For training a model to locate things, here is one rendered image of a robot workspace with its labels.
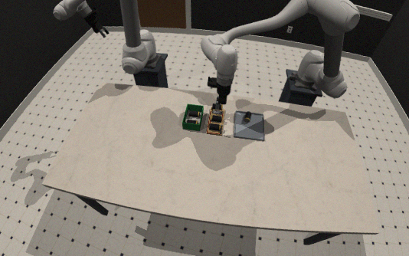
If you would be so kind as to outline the tan battery holder board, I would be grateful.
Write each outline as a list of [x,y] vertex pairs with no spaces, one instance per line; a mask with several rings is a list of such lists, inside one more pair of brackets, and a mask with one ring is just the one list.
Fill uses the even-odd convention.
[[[207,128],[207,133],[206,134],[212,134],[212,135],[219,135],[222,136],[222,130],[223,130],[223,124],[224,124],[224,111],[225,109],[222,110],[213,110],[211,107],[210,110],[210,115],[209,115],[209,120],[208,120],[208,128]],[[222,113],[223,112],[223,113]],[[221,122],[218,121],[211,121],[211,115],[215,115],[215,116],[222,116],[221,118]],[[210,123],[213,124],[220,124],[221,125],[221,129],[220,130],[210,130]]]

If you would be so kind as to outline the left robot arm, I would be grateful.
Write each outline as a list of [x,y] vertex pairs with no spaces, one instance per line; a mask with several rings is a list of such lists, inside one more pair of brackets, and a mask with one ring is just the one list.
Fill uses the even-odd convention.
[[237,69],[237,49],[230,43],[235,38],[283,27],[306,13],[317,16],[325,32],[324,55],[317,50],[308,52],[298,72],[293,72],[290,79],[295,81],[295,87],[310,90],[318,87],[326,95],[339,98],[347,90],[340,68],[344,33],[351,31],[360,19],[359,10],[349,0],[291,0],[272,18],[241,25],[223,34],[205,36],[201,49],[219,77],[232,78]]

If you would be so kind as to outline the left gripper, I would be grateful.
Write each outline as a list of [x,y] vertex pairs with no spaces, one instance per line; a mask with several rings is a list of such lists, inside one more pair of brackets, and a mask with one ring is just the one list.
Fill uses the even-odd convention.
[[223,104],[223,105],[226,104],[227,95],[230,94],[233,79],[234,77],[229,78],[229,79],[224,79],[224,78],[219,77],[218,74],[217,74],[217,78],[208,77],[208,86],[217,88],[217,93],[219,94],[219,97],[217,96],[217,100],[216,100],[216,106],[215,106],[216,110],[219,110],[220,104]]

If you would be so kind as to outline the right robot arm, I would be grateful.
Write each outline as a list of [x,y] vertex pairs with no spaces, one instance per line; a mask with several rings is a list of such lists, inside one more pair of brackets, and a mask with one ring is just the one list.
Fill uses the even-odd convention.
[[[67,20],[86,6],[86,0],[63,0],[54,8],[54,17],[60,21]],[[156,68],[161,55],[156,54],[152,33],[139,28],[137,0],[120,0],[120,6],[126,38],[123,45],[123,70],[128,74],[137,74],[144,67]]]

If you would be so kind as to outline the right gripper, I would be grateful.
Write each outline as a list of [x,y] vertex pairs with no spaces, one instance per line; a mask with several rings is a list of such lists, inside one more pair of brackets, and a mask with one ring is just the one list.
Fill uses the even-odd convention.
[[[99,12],[99,10],[94,8],[94,12],[92,12],[91,8],[89,7],[89,5],[87,5],[85,8],[83,8],[82,10],[80,10],[78,13],[80,14],[80,16],[82,18],[84,18],[86,20],[86,22],[89,24],[89,26],[92,27],[93,31],[95,33],[101,33],[101,35],[105,38],[106,35],[100,30],[103,29],[106,34],[109,34],[109,32],[107,31],[107,29],[105,28],[105,26],[102,26],[97,18],[95,17],[95,15]],[[92,13],[91,13],[92,12]]]

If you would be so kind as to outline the green open-top box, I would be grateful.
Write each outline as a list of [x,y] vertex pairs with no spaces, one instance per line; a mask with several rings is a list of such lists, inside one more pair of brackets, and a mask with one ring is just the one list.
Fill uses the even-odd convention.
[[[200,112],[200,116],[199,117],[190,117],[189,116],[189,111],[190,110]],[[194,105],[194,104],[187,104],[187,107],[186,107],[186,110],[185,110],[185,115],[184,115],[184,118],[183,118],[183,121],[182,121],[183,130],[200,131],[203,112],[204,112],[204,106]],[[198,124],[187,123],[187,120],[197,120]]]

